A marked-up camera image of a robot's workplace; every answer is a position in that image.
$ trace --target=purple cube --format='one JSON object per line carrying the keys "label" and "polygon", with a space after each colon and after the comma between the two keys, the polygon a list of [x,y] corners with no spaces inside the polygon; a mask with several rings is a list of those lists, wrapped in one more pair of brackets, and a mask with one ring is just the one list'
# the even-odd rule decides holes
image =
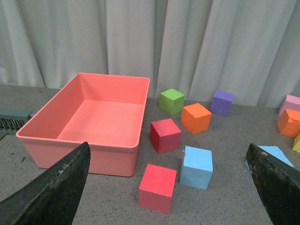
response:
{"label": "purple cube", "polygon": [[217,90],[210,106],[210,111],[215,114],[227,116],[233,102],[234,94]]}

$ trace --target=green cube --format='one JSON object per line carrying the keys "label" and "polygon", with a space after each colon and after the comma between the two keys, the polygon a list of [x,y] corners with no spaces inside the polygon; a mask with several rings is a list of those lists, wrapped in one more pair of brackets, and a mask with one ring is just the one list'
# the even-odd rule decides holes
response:
{"label": "green cube", "polygon": [[171,116],[182,111],[184,104],[184,94],[169,89],[160,93],[159,108]]}

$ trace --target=orange cube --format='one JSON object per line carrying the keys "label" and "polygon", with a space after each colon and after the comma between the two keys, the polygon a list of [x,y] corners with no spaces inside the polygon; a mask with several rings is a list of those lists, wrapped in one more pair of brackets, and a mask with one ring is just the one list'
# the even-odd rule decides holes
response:
{"label": "orange cube", "polygon": [[211,112],[196,103],[183,107],[180,122],[191,134],[196,134],[208,129],[210,119]]}
{"label": "orange cube", "polygon": [[277,122],[281,135],[296,138],[300,133],[300,112],[292,109],[285,109]]}

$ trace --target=light blue cube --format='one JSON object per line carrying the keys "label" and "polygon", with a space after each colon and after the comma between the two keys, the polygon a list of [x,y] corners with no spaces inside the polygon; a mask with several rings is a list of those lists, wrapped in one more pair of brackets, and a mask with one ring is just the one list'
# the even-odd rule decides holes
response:
{"label": "light blue cube", "polygon": [[[276,158],[280,159],[284,163],[288,164],[291,167],[294,167],[294,165],[287,159],[287,157],[284,155],[282,150],[280,150],[277,146],[259,146],[261,149],[265,150],[267,153],[271,154],[272,156],[275,156]],[[246,167],[249,169],[248,162],[245,162]]]}
{"label": "light blue cube", "polygon": [[181,163],[179,184],[206,190],[212,172],[211,151],[186,146]]}

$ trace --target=green tray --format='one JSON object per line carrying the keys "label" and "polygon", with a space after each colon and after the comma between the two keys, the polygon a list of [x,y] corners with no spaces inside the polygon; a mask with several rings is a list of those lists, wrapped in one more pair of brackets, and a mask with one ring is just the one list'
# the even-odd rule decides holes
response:
{"label": "green tray", "polygon": [[31,119],[29,109],[0,107],[0,135],[15,135]]}

